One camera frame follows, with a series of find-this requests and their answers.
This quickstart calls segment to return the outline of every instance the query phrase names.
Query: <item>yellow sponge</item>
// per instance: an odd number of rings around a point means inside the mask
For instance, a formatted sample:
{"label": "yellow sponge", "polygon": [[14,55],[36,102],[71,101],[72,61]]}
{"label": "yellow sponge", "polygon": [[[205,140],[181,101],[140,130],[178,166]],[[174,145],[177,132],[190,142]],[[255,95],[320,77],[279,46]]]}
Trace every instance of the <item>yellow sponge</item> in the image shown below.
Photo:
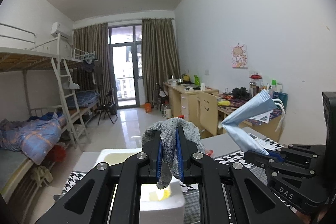
{"label": "yellow sponge", "polygon": [[231,105],[230,101],[219,101],[217,104],[219,106],[229,106],[229,105]]}

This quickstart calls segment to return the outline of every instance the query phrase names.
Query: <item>green bottle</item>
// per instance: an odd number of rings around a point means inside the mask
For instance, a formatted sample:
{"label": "green bottle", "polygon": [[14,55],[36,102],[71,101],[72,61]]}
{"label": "green bottle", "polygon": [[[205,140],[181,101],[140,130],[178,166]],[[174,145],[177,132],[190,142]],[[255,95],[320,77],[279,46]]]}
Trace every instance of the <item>green bottle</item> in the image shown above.
{"label": "green bottle", "polygon": [[194,77],[195,77],[195,85],[201,85],[200,84],[200,79],[198,78],[198,76],[194,75]]}

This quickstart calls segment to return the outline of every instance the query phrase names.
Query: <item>bed ladder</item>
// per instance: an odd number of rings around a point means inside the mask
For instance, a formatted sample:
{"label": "bed ladder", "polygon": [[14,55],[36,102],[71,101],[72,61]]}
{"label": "bed ladder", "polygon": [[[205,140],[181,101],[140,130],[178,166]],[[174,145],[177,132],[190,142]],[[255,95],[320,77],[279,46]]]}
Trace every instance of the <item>bed ladder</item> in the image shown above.
{"label": "bed ladder", "polygon": [[[80,142],[79,142],[80,135],[82,135],[82,133],[84,133],[89,143],[91,143],[91,140],[90,140],[90,137],[89,137],[89,135],[86,131],[86,127],[85,127],[85,124],[84,124],[84,121],[83,121],[83,118],[82,118],[82,114],[81,114],[79,106],[78,106],[75,89],[71,88],[72,86],[70,85],[69,89],[71,90],[71,93],[68,94],[68,95],[65,95],[64,90],[63,90],[64,87],[63,87],[62,81],[61,81],[62,77],[66,77],[66,78],[68,78],[69,83],[73,83],[72,77],[71,77],[71,74],[70,74],[70,70],[68,68],[68,65],[67,65],[67,62],[66,62],[65,59],[63,60],[63,65],[64,65],[64,68],[65,68],[65,71],[66,71],[66,75],[61,74],[60,64],[56,67],[56,64],[55,64],[55,61],[54,61],[53,58],[51,58],[51,64],[52,64],[52,67],[54,69],[54,72],[55,72],[55,75],[56,75],[56,78],[57,78],[62,109],[63,109],[63,113],[65,113],[65,115],[66,115],[67,128],[68,128],[68,132],[69,132],[71,142],[72,142],[72,144],[75,148],[77,148],[77,146],[79,146],[79,149],[82,150],[81,147],[80,147]],[[72,115],[70,115],[68,105],[67,105],[67,101],[66,101],[66,98],[71,97],[71,96],[73,96],[73,99],[74,99],[75,105],[76,105],[76,112]],[[81,127],[80,127],[79,130],[76,130],[75,127],[74,127],[74,122],[77,119],[73,120],[73,118],[76,117],[77,115],[79,115],[79,120],[81,122]]]}

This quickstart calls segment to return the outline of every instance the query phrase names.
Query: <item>blue gripper pad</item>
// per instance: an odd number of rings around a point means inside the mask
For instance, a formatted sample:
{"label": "blue gripper pad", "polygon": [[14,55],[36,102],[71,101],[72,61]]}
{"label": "blue gripper pad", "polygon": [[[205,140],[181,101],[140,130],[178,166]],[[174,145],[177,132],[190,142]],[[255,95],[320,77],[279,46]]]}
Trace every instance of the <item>blue gripper pad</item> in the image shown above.
{"label": "blue gripper pad", "polygon": [[284,162],[284,159],[281,157],[279,153],[274,152],[273,150],[268,150],[268,149],[266,149],[266,151],[269,153],[271,157],[277,158],[279,162]]}
{"label": "blue gripper pad", "polygon": [[178,174],[180,181],[184,181],[184,173],[183,173],[183,157],[182,157],[182,150],[180,144],[180,137],[179,132],[176,129],[176,153],[177,153],[177,164],[178,164]]}
{"label": "blue gripper pad", "polygon": [[156,161],[156,179],[159,181],[161,177],[161,167],[162,167],[162,142],[159,143],[159,151],[157,152],[157,161]]}

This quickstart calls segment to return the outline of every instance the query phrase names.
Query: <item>headphones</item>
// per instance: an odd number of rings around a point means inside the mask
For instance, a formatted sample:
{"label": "headphones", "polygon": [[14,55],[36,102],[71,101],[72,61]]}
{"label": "headphones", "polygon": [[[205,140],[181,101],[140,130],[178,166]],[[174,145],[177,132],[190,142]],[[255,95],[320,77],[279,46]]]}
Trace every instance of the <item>headphones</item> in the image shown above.
{"label": "headphones", "polygon": [[247,92],[246,88],[235,88],[232,90],[232,95],[235,98],[246,98],[249,96],[249,93]]}

